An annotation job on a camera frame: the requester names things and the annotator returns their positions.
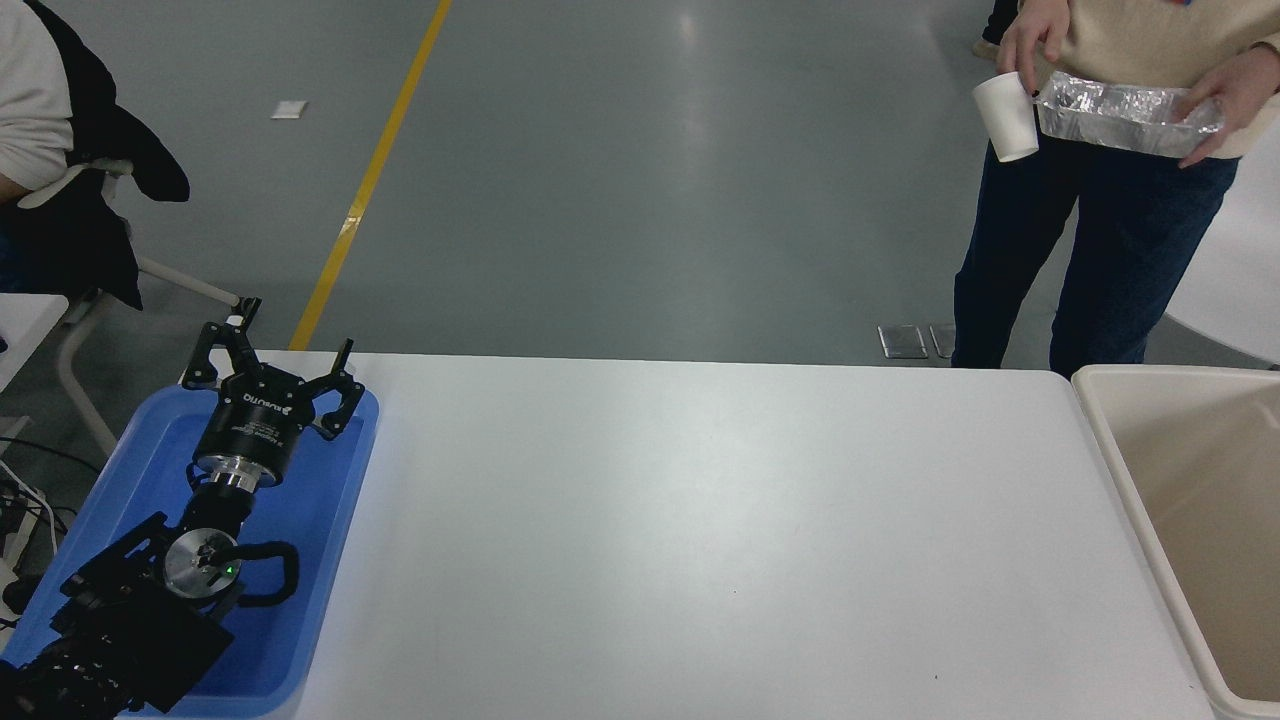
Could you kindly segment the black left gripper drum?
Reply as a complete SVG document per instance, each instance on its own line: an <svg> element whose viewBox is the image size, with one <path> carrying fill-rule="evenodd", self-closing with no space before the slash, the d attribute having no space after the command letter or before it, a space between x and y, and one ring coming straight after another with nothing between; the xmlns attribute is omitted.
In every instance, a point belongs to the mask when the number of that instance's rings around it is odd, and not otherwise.
<svg viewBox="0 0 1280 720"><path fill-rule="evenodd" d="M238 372L221 383L218 405L193 452L212 471L239 457L260 466L261 478L283 478L302 432L315 419L314 388L280 368Z"/></svg>

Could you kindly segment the standing person's right hand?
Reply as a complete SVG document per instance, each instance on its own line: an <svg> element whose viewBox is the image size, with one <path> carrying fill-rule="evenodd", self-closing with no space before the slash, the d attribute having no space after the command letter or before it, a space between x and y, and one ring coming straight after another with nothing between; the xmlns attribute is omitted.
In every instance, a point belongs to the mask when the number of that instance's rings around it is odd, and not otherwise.
<svg viewBox="0 0 1280 720"><path fill-rule="evenodd" d="M996 55L1001 76L1015 74L1027 96L1039 88L1037 58L1055 63L1070 27L1069 1L1020 1Z"/></svg>

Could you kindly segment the standing person's left hand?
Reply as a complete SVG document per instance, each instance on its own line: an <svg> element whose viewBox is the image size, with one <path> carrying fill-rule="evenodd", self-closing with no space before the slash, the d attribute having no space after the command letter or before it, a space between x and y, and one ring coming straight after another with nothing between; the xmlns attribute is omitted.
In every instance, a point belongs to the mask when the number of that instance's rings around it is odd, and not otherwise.
<svg viewBox="0 0 1280 720"><path fill-rule="evenodd" d="M1217 152L1256 119L1277 87L1279 55L1267 44L1258 44L1206 73L1178 100L1174 119L1184 120L1198 106L1211 102L1222 113L1222 127L1180 159L1178 168L1187 169Z"/></svg>

